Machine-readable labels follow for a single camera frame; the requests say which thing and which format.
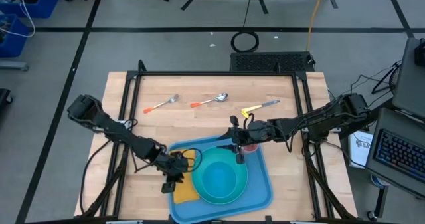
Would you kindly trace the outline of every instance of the yellow cable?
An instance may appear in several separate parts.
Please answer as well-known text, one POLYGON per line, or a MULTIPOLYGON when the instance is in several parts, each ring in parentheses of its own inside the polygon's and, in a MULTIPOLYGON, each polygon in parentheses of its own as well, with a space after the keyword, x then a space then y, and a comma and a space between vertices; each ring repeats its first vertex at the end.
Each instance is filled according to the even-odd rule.
POLYGON ((314 7, 313 15, 311 16, 311 20, 310 20, 310 28, 308 29, 308 42, 307 42, 307 48, 306 48, 306 51, 309 51, 309 50, 310 50, 311 30, 312 30, 312 28, 313 28, 314 17, 316 16, 317 9, 319 8, 320 1, 321 1, 321 0, 317 0, 316 7, 314 7))

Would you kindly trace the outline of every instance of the yellow-handled knife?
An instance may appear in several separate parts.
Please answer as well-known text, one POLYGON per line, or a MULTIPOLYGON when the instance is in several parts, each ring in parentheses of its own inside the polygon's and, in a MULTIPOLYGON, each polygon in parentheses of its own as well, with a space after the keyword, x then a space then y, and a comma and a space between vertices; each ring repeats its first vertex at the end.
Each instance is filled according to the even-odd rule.
POLYGON ((273 100, 273 101, 265 102, 265 103, 257 105, 257 106, 252 106, 252 107, 249 107, 249 108, 243 108, 241 110, 241 113, 242 113, 243 116, 245 116, 245 118, 247 118, 247 117, 249 117, 248 112, 256 110, 257 108, 269 106, 269 105, 272 105, 272 104, 277 104, 278 102, 280 102, 280 100, 273 100))

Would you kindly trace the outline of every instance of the red cup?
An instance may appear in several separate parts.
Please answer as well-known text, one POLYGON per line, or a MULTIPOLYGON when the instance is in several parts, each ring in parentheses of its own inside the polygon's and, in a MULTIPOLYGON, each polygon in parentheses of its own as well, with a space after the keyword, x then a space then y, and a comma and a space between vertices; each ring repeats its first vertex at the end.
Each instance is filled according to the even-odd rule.
POLYGON ((255 152, 258 147, 260 146, 260 144, 251 144, 251 145, 247 145, 247 146, 242 146, 242 153, 243 154, 251 154, 253 152, 255 152))

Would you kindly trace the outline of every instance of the orange-handled spoon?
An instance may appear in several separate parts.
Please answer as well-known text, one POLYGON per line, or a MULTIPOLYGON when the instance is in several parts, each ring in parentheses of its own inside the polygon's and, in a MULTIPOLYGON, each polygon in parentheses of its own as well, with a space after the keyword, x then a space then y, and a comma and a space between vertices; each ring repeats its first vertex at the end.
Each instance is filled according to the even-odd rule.
POLYGON ((199 106, 201 104, 206 104, 207 102, 211 102, 211 101, 214 101, 214 100, 217 101, 217 102, 224 102, 224 101, 226 101, 227 96, 228 96, 227 93, 222 93, 222 94, 219 94, 216 98, 214 98, 212 100, 207 100, 207 101, 204 101, 204 102, 194 102, 194 103, 191 103, 191 107, 194 108, 196 106, 199 106))
POLYGON ((166 102, 162 102, 162 103, 160 103, 160 104, 158 104, 158 105, 156 105, 156 106, 154 106, 154 107, 152 107, 152 108, 146 108, 146 109, 143 111, 143 113, 147 114, 148 112, 150 112, 150 111, 152 111, 152 110, 154 110, 154 109, 156 109, 156 108, 158 108, 158 107, 160 107, 160 106, 162 106, 162 105, 164 105, 164 104, 172 103, 172 102, 176 102, 178 98, 179 98, 179 94, 174 94, 174 96, 173 96, 173 97, 171 97, 171 98, 170 98, 169 100, 167 100, 166 102))

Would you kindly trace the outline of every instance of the yellow sponge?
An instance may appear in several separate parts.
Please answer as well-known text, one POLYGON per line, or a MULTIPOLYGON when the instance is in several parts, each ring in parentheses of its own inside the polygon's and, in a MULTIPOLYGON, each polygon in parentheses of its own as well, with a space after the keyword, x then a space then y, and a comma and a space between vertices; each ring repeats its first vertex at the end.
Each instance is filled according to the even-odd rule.
MULTIPOLYGON (((183 152, 184 150, 173 150, 171 152, 183 152)), ((195 159, 195 151, 187 150, 183 154, 186 158, 195 159)), ((194 165, 193 160, 188 161, 189 166, 194 165)), ((176 204, 184 203, 185 201, 194 201, 199 199, 198 193, 195 191, 195 188, 192 184, 192 173, 184 173, 183 174, 183 183, 176 183, 175 191, 173 192, 173 201, 176 204)))

